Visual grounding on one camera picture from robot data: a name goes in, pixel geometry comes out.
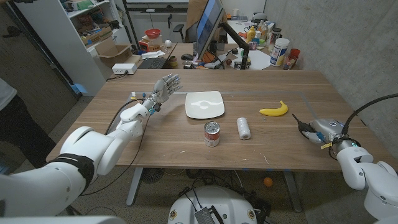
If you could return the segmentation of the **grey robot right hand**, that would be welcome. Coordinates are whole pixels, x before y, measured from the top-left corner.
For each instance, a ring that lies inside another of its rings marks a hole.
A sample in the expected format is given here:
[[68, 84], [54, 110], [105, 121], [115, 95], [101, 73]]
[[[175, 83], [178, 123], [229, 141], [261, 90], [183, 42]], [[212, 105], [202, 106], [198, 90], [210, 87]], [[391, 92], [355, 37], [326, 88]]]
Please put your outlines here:
[[309, 123], [298, 123], [301, 134], [315, 144], [332, 142], [342, 137], [343, 124], [335, 119], [314, 119]]

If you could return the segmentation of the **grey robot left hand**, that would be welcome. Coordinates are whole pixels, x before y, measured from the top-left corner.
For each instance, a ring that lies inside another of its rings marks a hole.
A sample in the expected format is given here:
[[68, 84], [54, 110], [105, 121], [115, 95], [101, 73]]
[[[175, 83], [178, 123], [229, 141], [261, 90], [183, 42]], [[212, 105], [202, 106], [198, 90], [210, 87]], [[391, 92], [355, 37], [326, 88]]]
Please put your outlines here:
[[151, 110], [155, 105], [166, 102], [170, 95], [181, 88], [179, 74], [166, 75], [155, 83], [153, 92], [143, 101], [142, 105]]

